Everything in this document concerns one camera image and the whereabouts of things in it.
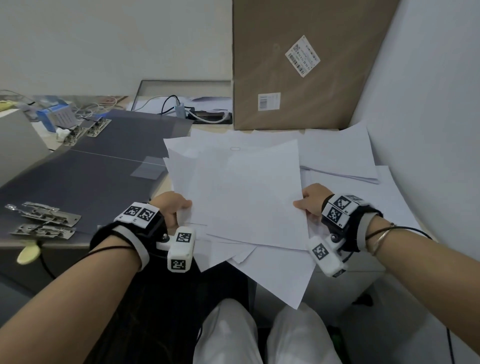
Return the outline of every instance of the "cardboard box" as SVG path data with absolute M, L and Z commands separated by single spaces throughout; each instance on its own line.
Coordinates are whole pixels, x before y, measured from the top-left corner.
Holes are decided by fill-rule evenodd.
M 234 0 L 234 128 L 347 127 L 398 3 Z

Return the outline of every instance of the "yellow object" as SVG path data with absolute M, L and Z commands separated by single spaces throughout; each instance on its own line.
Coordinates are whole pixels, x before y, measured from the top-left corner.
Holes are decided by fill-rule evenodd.
M 4 101 L 4 100 L 0 101 L 0 111 L 11 109 L 14 106 L 15 106 L 14 102 Z
M 25 248 L 18 254 L 17 263 L 25 266 L 34 262 L 40 256 L 40 247 L 35 240 L 23 240 Z

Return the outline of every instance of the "person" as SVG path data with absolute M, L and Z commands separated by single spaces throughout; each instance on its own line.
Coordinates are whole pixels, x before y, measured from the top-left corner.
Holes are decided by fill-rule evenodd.
M 320 184 L 293 202 L 320 216 L 332 192 Z M 174 192 L 154 198 L 169 228 L 192 202 Z M 367 235 L 390 226 L 376 216 Z M 370 250 L 378 237 L 367 241 Z M 109 236 L 95 249 L 125 245 Z M 480 354 L 480 262 L 408 230 L 391 230 L 377 259 L 443 324 Z M 75 264 L 46 286 L 0 329 L 2 363 L 82 363 L 112 318 L 141 260 L 135 250 L 111 249 Z M 193 363 L 261 363 L 255 322 L 234 300 L 206 318 Z M 267 340 L 268 363 L 340 363 L 320 317 L 307 305 L 286 307 Z

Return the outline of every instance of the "white pants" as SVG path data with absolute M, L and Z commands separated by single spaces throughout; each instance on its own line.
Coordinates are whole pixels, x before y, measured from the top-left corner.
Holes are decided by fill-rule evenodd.
M 193 364 L 261 364 L 257 326 L 237 301 L 223 300 L 208 315 Z M 309 306 L 286 306 L 267 340 L 268 364 L 341 364 L 322 319 Z

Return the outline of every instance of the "bracelet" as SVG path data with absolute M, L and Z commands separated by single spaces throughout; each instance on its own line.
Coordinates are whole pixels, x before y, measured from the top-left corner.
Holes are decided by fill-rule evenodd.
M 376 256 L 376 255 L 377 255 L 378 250 L 382 247 L 382 244 L 383 244 L 386 236 L 388 235 L 388 233 L 389 233 L 391 230 L 392 230 L 392 229 L 388 229 L 388 230 L 384 231 L 384 233 L 381 235 L 381 237 L 375 242 L 375 244 L 373 245 L 372 252 L 371 252 L 371 254 L 372 254 L 373 256 Z

